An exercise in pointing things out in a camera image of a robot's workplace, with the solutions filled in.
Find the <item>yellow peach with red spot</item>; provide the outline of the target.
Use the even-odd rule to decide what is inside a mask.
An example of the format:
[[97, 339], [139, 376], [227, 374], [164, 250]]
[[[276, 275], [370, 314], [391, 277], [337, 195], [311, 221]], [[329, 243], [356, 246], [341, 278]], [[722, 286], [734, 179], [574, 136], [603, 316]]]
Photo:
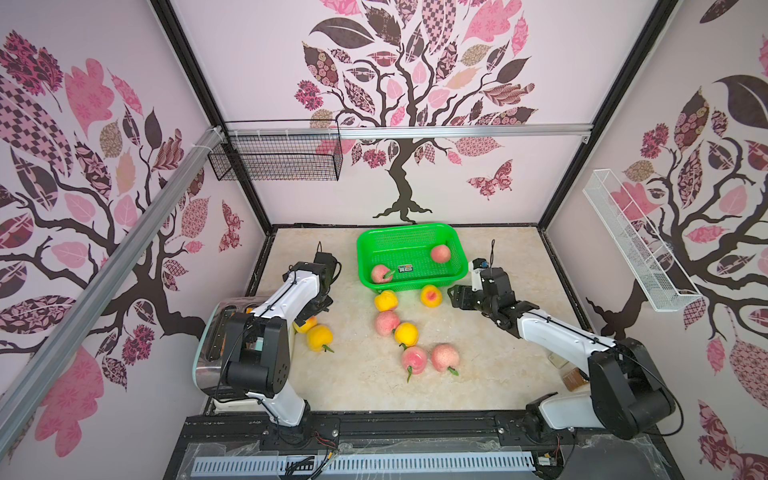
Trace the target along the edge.
[[314, 328], [318, 324], [316, 317], [310, 317], [309, 319], [305, 320], [303, 324], [299, 325], [298, 323], [293, 323], [294, 330], [299, 334], [306, 334], [309, 330]]

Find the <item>yellow peach with green leaf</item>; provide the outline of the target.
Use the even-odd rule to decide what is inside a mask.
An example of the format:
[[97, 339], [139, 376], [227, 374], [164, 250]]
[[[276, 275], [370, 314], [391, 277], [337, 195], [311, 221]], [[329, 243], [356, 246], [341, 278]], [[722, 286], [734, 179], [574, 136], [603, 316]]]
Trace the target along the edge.
[[326, 326], [318, 324], [312, 327], [306, 333], [306, 341], [308, 348], [314, 352], [330, 352], [334, 350], [331, 348], [331, 343], [334, 340], [332, 330]]

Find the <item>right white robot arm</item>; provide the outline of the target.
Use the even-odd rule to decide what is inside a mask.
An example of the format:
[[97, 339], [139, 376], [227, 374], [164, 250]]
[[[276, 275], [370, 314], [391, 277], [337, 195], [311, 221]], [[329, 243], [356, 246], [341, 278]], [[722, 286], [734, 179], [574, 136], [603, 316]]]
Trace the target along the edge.
[[451, 305], [477, 311], [510, 335], [537, 344], [586, 375], [588, 388], [551, 394], [529, 405], [533, 422], [550, 430], [602, 429], [630, 440], [681, 411], [641, 342], [614, 340], [567, 324], [497, 284], [454, 285]]

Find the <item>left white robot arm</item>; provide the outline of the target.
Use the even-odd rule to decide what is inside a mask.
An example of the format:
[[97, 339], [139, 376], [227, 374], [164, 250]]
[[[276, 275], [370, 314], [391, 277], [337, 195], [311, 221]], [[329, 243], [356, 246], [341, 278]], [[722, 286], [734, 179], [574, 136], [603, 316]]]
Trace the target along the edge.
[[289, 328], [330, 306], [336, 270], [336, 261], [291, 266], [274, 294], [250, 314], [233, 314], [227, 325], [217, 385], [229, 387], [235, 400], [257, 400], [278, 426], [299, 426], [307, 410], [288, 382]]

